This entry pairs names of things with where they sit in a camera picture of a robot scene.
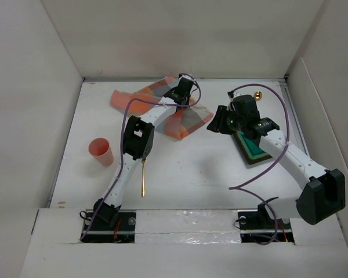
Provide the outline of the orange blue checkered cloth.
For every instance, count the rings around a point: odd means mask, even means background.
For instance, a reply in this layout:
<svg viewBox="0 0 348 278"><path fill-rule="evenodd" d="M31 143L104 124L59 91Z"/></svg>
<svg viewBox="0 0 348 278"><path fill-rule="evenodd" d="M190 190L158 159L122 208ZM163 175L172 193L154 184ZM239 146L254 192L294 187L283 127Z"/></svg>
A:
<svg viewBox="0 0 348 278"><path fill-rule="evenodd" d="M158 106L164 94L175 88L179 81L167 76L134 93L113 91L110 104L112 107L125 111L128 116L141 117L145 122L151 122L155 130L182 140L204 126L213 118L213 113L201 103L191 98L189 108Z"/></svg>

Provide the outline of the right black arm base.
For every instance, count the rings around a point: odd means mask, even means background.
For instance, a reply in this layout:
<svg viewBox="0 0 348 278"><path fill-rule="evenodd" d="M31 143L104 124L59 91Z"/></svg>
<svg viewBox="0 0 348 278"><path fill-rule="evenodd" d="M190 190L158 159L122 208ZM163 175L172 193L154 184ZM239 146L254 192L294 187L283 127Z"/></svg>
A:
<svg viewBox="0 0 348 278"><path fill-rule="evenodd" d="M238 219L233 225L240 231L242 243L265 244L273 236L273 243L294 243L294 237L290 222L284 223L281 218L277 220L277 229L275 222L270 218L267 207L261 203L256 209L242 209L237 212Z"/></svg>

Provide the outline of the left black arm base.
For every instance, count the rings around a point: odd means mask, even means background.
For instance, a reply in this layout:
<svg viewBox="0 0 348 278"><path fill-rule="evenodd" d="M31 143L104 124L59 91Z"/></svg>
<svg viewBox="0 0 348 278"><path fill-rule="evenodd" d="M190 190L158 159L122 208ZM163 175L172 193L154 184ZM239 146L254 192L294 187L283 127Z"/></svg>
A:
<svg viewBox="0 0 348 278"><path fill-rule="evenodd" d="M81 211L79 214L84 221L81 242L115 244L135 242L136 211L120 211L112 227L97 218L91 224L92 215L91 210Z"/></svg>

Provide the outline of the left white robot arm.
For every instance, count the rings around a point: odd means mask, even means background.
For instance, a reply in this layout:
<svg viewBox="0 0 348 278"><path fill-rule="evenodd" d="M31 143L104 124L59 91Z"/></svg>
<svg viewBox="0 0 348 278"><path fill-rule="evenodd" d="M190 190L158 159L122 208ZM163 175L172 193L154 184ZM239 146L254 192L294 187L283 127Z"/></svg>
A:
<svg viewBox="0 0 348 278"><path fill-rule="evenodd" d="M92 218L104 229L112 229L118 221L125 186L136 166L150 154L153 147L155 127L179 108L191 107L190 95L193 87L199 88L197 81L188 75L179 78L176 87L166 92L160 100L142 100L134 97L125 108L122 122L119 169L106 189L104 196L93 207ZM152 107L140 116L128 116L133 103L150 104Z"/></svg>

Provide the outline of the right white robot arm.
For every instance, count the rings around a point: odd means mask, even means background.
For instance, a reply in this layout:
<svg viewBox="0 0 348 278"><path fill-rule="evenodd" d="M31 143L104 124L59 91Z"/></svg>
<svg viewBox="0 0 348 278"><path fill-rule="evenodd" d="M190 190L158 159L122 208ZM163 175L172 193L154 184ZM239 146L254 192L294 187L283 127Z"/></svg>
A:
<svg viewBox="0 0 348 278"><path fill-rule="evenodd" d="M299 196L275 197L261 206L263 210L256 214L261 227L270 228L284 218L301 218L315 225L345 208L344 174L313 161L289 141L278 124L270 118L261 118L252 96L238 96L228 106L218 106L207 129L228 135L240 131L274 158L299 185Z"/></svg>

